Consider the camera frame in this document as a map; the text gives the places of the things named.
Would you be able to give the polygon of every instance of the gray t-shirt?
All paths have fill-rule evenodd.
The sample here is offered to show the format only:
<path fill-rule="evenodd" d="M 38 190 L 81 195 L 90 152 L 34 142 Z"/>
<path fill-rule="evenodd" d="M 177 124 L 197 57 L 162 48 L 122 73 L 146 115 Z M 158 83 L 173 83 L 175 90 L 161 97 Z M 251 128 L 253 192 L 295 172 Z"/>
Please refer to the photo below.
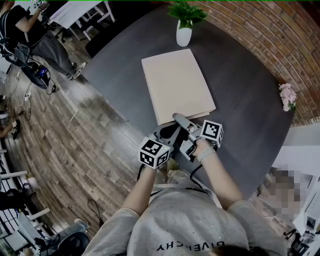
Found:
<path fill-rule="evenodd" d="M 283 240 L 247 201 L 225 211 L 207 194 L 185 188 L 162 190 L 142 216 L 121 208 L 83 255 L 209 255 L 222 245 L 260 247 L 270 256 L 287 255 Z"/>

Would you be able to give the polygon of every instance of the green leaves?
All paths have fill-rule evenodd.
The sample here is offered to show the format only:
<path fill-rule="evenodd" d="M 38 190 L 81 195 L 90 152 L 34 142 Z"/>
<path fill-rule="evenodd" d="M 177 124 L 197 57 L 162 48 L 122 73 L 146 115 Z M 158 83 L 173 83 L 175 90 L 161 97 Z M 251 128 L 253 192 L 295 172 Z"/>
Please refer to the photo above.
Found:
<path fill-rule="evenodd" d="M 203 21 L 207 17 L 207 13 L 197 6 L 188 4 L 185 1 L 176 1 L 173 6 L 169 6 L 170 16 L 180 20 L 179 29 L 192 29 L 193 24 Z"/>

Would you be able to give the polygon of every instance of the hand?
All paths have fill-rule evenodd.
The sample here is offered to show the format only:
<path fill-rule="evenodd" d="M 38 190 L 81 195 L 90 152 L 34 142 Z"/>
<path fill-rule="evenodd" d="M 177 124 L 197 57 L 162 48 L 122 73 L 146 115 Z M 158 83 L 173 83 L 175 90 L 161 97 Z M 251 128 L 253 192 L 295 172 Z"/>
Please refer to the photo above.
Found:
<path fill-rule="evenodd" d="M 195 151 L 192 153 L 192 155 L 194 155 L 195 157 L 197 157 L 199 154 L 201 154 L 203 151 L 207 150 L 208 148 L 210 148 L 210 143 L 203 139 L 203 138 L 199 138 L 195 141 L 196 144 L 196 149 Z"/>
<path fill-rule="evenodd" d="M 48 7 L 48 5 L 49 5 L 49 2 L 43 1 L 42 4 L 39 6 L 39 9 L 41 11 L 43 11 L 44 9 L 46 9 Z"/>

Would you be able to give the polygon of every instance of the black pants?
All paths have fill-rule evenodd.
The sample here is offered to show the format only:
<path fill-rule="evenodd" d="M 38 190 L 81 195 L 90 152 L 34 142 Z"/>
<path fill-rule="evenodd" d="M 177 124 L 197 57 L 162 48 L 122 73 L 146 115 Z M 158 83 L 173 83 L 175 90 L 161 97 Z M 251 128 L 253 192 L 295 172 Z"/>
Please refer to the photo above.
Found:
<path fill-rule="evenodd" d="M 0 211 L 7 209 L 25 209 L 25 199 L 16 189 L 0 192 Z"/>

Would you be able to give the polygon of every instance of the red brick wall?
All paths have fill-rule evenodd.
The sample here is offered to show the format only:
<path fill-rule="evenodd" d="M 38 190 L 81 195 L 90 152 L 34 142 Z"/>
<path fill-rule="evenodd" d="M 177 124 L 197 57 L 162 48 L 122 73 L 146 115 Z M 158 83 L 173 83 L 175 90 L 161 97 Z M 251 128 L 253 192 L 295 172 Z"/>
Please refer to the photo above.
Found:
<path fill-rule="evenodd" d="M 296 1 L 189 1 L 298 95 L 293 126 L 320 123 L 320 28 Z"/>

